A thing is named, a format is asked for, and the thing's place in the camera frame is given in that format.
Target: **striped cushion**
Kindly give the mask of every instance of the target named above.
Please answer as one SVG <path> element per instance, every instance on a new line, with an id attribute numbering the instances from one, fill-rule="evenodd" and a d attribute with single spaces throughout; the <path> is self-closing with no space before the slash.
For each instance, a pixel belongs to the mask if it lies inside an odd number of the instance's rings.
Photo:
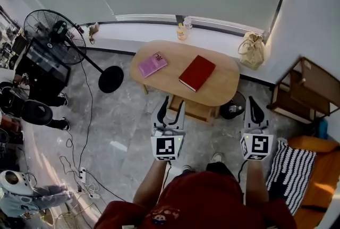
<path id="1" fill-rule="evenodd" d="M 299 208 L 312 172 L 316 152 L 293 149 L 279 141 L 267 188 L 270 199 L 282 198 L 292 215 Z"/>

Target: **plastic bottle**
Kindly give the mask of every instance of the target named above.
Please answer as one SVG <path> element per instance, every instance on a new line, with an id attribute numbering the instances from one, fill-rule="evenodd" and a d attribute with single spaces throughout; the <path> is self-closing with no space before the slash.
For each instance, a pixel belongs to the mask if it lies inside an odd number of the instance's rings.
<path id="1" fill-rule="evenodd" d="M 183 22 L 183 25 L 185 26 L 185 28 L 187 30 L 190 30 L 192 28 L 192 20 L 191 20 L 191 17 L 190 16 L 186 16 L 184 18 L 184 22 Z"/>
<path id="2" fill-rule="evenodd" d="M 186 34 L 186 28 L 185 28 L 185 26 L 183 26 L 182 23 L 180 23 L 178 25 L 178 29 L 177 29 L 177 38 L 179 40 L 186 40 L 187 37 L 188 37 L 188 35 Z"/>

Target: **white shoe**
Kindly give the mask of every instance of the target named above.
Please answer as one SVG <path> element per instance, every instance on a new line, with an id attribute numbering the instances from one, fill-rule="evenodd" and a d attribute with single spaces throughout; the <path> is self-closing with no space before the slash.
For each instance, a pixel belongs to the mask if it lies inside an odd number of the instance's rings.
<path id="1" fill-rule="evenodd" d="M 67 185 L 65 183 L 60 184 L 60 188 L 61 188 L 62 191 L 69 190 L 69 188 L 67 187 Z"/>
<path id="2" fill-rule="evenodd" d="M 192 170 L 192 167 L 191 167 L 191 166 L 184 165 L 184 166 L 182 167 L 182 173 L 185 172 L 185 171 L 193 171 L 193 170 Z"/>
<path id="3" fill-rule="evenodd" d="M 64 99 L 65 99 L 65 102 L 64 102 L 63 105 L 65 105 L 65 106 L 69 105 L 69 99 L 68 99 L 66 93 L 60 93 L 60 94 L 58 95 L 58 97 L 61 97 L 61 98 L 64 98 Z"/>
<path id="4" fill-rule="evenodd" d="M 224 163 L 224 154 L 221 154 L 220 152 L 215 153 L 210 163 L 216 163 L 216 162 Z"/>
<path id="5" fill-rule="evenodd" d="M 67 191 L 64 191 L 65 194 L 67 194 L 67 197 L 68 197 L 68 200 L 66 201 L 67 203 L 71 203 L 73 201 L 73 192 L 67 190 Z"/>
<path id="6" fill-rule="evenodd" d="M 67 123 L 66 127 L 63 128 L 63 130 L 69 131 L 71 129 L 71 126 L 70 126 L 69 121 L 67 120 L 67 118 L 66 117 L 62 117 L 60 120 L 61 121 L 66 121 L 66 123 Z"/>

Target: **fan base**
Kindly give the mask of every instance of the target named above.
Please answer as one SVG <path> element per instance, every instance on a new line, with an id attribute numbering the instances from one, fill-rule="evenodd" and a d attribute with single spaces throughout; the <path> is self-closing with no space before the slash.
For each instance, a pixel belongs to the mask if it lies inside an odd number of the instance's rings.
<path id="1" fill-rule="evenodd" d="M 121 86 L 123 79 L 123 70 L 119 66 L 110 66 L 99 77 L 99 89 L 104 93 L 112 93 Z"/>

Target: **hand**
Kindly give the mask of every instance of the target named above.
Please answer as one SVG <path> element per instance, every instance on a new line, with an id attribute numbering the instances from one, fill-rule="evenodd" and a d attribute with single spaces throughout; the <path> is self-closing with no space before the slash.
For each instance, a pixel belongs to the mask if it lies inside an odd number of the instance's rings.
<path id="1" fill-rule="evenodd" d="M 21 83 L 22 79 L 23 79 L 22 76 L 16 74 L 14 76 L 13 82 Z"/>
<path id="2" fill-rule="evenodd" d="M 25 212 L 24 214 L 22 214 L 22 217 L 25 218 L 25 219 L 30 219 L 31 216 L 28 212 Z"/>

